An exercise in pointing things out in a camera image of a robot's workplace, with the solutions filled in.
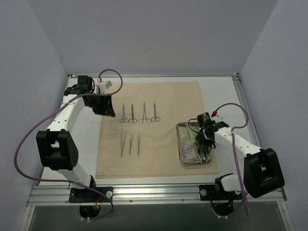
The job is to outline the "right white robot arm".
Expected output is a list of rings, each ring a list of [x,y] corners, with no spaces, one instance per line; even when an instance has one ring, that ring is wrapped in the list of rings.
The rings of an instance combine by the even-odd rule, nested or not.
[[[236,151],[237,160],[242,160],[244,167],[239,173],[230,173],[215,179],[214,194],[226,198],[231,192],[245,193],[259,198],[284,187],[285,181],[276,152],[262,149],[238,134],[234,133],[223,121],[215,122],[209,113],[197,116],[200,132],[196,141],[199,144],[215,148],[222,145],[229,152]]]

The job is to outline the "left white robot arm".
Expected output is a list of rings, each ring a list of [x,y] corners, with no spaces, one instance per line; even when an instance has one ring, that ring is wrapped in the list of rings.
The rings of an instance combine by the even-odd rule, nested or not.
[[[93,187],[93,177],[78,163],[79,153],[71,132],[84,107],[91,108],[96,115],[115,117],[108,95],[111,85],[110,81],[96,84],[89,76],[78,76],[77,83],[64,91],[62,110],[45,131],[36,134],[42,165],[62,174],[78,189],[84,185],[79,195],[86,202],[96,198],[97,189]]]

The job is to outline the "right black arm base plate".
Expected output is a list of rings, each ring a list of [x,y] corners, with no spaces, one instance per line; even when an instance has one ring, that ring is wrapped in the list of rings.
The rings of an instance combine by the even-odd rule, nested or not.
[[[215,184],[199,185],[199,195],[201,201],[231,201],[241,200],[242,195],[235,192],[226,192],[218,189]]]

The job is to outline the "straight silver tweezers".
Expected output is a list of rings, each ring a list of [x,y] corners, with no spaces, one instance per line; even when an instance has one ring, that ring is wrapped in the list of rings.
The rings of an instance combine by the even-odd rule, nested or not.
[[[137,147],[138,147],[138,157],[140,156],[140,147],[141,147],[141,134],[137,135]]]
[[[130,134],[130,140],[129,140],[129,156],[131,156],[131,150],[132,150],[132,145],[133,145],[133,139],[134,135]]]

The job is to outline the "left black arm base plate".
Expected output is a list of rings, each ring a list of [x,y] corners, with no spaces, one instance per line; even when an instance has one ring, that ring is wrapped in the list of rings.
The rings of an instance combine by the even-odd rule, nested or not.
[[[88,189],[71,188],[69,195],[69,203],[94,203],[94,202],[108,202],[113,197],[113,187],[97,187],[96,190],[108,197],[104,198],[100,194]]]

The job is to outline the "surgical scissors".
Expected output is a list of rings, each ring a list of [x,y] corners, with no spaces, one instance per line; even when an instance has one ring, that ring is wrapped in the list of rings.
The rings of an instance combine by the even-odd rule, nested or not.
[[[122,103],[122,117],[119,119],[119,123],[127,123],[128,118],[126,117],[126,112],[125,112],[125,104]]]

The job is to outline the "metal instrument tray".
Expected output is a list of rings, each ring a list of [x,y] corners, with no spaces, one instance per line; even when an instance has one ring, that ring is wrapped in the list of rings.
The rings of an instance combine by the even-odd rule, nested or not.
[[[177,144],[180,163],[184,166],[201,165],[211,162],[212,147],[197,141],[197,135],[204,138],[197,123],[178,123],[176,125]]]

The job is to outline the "beige cloth wrap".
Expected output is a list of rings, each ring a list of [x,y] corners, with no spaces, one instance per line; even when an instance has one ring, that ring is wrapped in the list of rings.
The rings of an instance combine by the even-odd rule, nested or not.
[[[96,177],[132,178],[203,175],[217,173],[215,159],[208,164],[184,166],[180,163],[176,125],[188,122],[205,111],[197,81],[161,83],[115,83],[112,89],[119,92],[112,96],[116,116],[102,119]],[[154,116],[154,103],[160,122],[139,124],[143,102],[148,118]],[[122,103],[126,117],[131,118],[134,105],[136,124],[119,123]],[[126,133],[126,143],[121,158],[121,134]],[[141,134],[140,156],[138,157],[137,135]],[[134,135],[129,156],[130,134]]]

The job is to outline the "silver ring-handled hemostat clamp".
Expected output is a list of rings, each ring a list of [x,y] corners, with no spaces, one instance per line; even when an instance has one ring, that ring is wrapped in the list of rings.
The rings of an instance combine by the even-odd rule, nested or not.
[[[140,118],[138,120],[138,123],[139,124],[143,124],[143,123],[147,123],[147,124],[150,124],[151,123],[151,119],[147,117],[147,114],[146,114],[146,105],[145,105],[145,102],[143,102],[143,114],[142,114],[142,118]]]

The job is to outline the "surgical forceps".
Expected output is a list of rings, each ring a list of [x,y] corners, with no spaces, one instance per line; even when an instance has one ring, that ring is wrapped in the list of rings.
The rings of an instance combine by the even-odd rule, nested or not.
[[[121,158],[122,158],[123,157],[123,151],[124,151],[124,148],[125,148],[125,143],[126,143],[126,133],[121,134],[120,141],[121,141]]]

